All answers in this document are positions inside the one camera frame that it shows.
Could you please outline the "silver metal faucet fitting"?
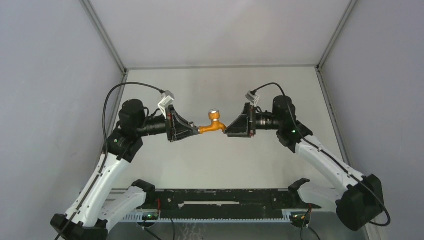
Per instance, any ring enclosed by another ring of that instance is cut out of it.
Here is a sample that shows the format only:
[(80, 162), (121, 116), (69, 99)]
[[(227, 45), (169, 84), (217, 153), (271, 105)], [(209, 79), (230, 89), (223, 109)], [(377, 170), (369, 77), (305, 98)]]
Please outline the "silver metal faucet fitting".
[(199, 134), (200, 134), (200, 127), (199, 127), (199, 126), (196, 126), (194, 122), (190, 121), (190, 122), (188, 123), (188, 125), (189, 125), (189, 127), (190, 127), (190, 131), (191, 131), (191, 134), (192, 134), (193, 136), (195, 136), (195, 135), (199, 135)]

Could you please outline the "orange faucet body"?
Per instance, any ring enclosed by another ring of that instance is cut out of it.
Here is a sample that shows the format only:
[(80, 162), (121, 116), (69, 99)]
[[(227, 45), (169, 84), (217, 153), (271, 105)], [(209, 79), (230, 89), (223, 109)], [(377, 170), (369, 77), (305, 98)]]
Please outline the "orange faucet body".
[(215, 132), (218, 130), (221, 130), (224, 132), (227, 127), (224, 123), (220, 122), (220, 111), (218, 109), (211, 109), (208, 112), (208, 118), (210, 120), (210, 125), (207, 126), (200, 126), (198, 131), (200, 134), (204, 134), (207, 132)]

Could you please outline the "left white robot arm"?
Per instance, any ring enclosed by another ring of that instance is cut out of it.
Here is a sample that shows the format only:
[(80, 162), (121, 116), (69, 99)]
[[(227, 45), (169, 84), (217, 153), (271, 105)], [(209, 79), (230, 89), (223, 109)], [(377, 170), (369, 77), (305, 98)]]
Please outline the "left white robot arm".
[(123, 196), (104, 206), (115, 181), (143, 146), (143, 137), (166, 134), (172, 143), (200, 134), (200, 128), (181, 117), (173, 105), (160, 113), (150, 116), (138, 99), (123, 103), (116, 126), (107, 137), (104, 152), (86, 186), (64, 214), (57, 213), (50, 221), (58, 238), (105, 240), (132, 210), (160, 206), (156, 187), (141, 179), (134, 181)]

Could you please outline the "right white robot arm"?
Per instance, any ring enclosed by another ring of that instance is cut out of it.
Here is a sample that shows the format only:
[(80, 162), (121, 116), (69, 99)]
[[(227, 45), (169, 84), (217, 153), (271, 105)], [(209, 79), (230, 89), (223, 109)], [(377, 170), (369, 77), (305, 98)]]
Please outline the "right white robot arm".
[(246, 103), (240, 116), (224, 131), (230, 138), (252, 138), (258, 130), (275, 130), (278, 141), (320, 172), (332, 187), (314, 185), (308, 179), (291, 185), (289, 203), (295, 208), (312, 204), (336, 213), (351, 231), (358, 231), (385, 211), (381, 180), (355, 170), (330, 153), (313, 132), (297, 120), (290, 97), (276, 96), (272, 111), (259, 112)]

